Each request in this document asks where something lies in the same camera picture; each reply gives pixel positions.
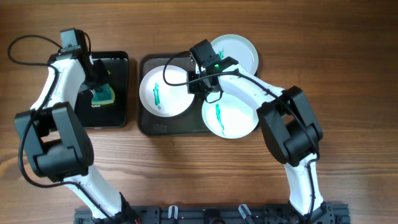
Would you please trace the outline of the blue and yellow sponge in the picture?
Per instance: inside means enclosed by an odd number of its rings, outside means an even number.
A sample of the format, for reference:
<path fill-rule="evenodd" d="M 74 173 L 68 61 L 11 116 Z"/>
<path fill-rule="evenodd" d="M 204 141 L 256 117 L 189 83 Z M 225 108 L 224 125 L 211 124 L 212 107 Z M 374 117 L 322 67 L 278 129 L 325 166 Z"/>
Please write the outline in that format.
<path fill-rule="evenodd" d="M 116 98 L 115 92 L 109 83 L 106 83 L 94 90 L 90 90 L 93 94 L 91 99 L 92 107 L 99 107 L 113 104 Z"/>

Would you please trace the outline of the white plate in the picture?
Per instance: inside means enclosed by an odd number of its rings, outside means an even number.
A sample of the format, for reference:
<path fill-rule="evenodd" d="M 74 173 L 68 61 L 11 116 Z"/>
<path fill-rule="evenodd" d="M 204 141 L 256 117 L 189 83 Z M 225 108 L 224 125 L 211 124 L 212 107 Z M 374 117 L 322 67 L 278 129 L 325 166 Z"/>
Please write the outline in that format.
<path fill-rule="evenodd" d="M 203 102 L 201 113 L 206 127 L 215 135 L 238 139 L 250 134 L 258 124 L 254 110 L 237 97 L 223 93 L 210 93 L 210 101 Z"/>
<path fill-rule="evenodd" d="M 194 94 L 187 86 L 170 86 L 163 79 L 164 66 L 150 70 L 141 81 L 139 98 L 144 108 L 153 115 L 173 117 L 183 113 L 193 103 Z"/>

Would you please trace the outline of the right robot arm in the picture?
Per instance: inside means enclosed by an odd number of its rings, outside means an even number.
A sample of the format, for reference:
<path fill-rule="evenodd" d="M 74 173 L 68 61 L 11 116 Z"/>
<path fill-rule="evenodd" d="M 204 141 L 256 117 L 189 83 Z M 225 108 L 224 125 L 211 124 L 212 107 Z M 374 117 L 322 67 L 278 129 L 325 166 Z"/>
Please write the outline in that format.
<path fill-rule="evenodd" d="M 297 86 L 287 90 L 272 86 L 231 57 L 192 60 L 198 71 L 188 79 L 190 89 L 227 93 L 256 110 L 268 150 L 285 167 L 289 205 L 303 221 L 315 223 L 325 204 L 316 172 L 323 133 L 304 92 Z"/>

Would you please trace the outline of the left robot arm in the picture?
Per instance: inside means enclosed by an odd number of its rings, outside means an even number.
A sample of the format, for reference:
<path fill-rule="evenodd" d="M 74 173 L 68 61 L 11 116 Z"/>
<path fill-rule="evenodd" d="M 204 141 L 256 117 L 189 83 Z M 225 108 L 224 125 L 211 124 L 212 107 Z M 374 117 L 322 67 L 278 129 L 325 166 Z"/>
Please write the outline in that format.
<path fill-rule="evenodd" d="M 139 223 L 138 214 L 95 167 L 94 150 L 74 107 L 92 66 L 106 58 L 127 59 L 123 51 L 57 53 L 45 64 L 49 77 L 29 111 L 16 114 L 19 157 L 27 156 L 34 173 L 66 186 L 89 206 L 94 221 Z"/>

